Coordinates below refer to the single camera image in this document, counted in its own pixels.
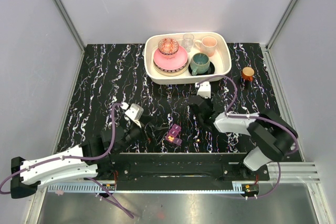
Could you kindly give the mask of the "pink weekly pill organizer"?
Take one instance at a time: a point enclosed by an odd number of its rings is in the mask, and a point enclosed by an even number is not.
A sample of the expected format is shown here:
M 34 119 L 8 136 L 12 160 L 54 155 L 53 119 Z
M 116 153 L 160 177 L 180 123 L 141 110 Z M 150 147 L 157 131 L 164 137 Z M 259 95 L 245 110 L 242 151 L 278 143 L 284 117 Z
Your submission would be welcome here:
M 172 144 L 175 144 L 177 146 L 180 146 L 182 144 L 182 140 L 179 138 L 179 134 L 181 132 L 181 127 L 177 124 L 174 124 L 167 135 L 165 136 L 165 139 Z

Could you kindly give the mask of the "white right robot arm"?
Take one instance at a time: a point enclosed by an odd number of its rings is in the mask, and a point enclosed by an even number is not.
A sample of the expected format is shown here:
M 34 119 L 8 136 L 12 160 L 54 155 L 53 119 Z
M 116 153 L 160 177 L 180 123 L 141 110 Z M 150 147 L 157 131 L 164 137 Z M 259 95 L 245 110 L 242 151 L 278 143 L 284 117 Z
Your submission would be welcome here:
M 232 114 L 216 112 L 210 99 L 195 95 L 188 104 L 198 124 L 208 132 L 238 133 L 251 136 L 256 147 L 248 152 L 238 167 L 239 176 L 250 180 L 257 170 L 270 162 L 282 162 L 286 155 L 298 150 L 297 132 L 271 109 L 262 113 Z

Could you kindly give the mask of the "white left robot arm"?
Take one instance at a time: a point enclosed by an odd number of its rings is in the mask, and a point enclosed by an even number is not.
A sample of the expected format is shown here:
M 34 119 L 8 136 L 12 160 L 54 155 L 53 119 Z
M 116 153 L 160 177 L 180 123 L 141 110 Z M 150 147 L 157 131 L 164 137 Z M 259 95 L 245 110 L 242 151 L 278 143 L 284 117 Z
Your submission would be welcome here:
M 128 129 L 117 126 L 103 130 L 89 140 L 52 156 L 31 161 L 22 157 L 12 158 L 9 194 L 12 199 L 21 199 L 58 182 L 82 178 L 110 179 L 115 172 L 113 154 L 125 152 L 135 141 L 154 142 L 156 135 L 167 130 L 167 126 L 155 126 L 151 116 L 143 115 Z

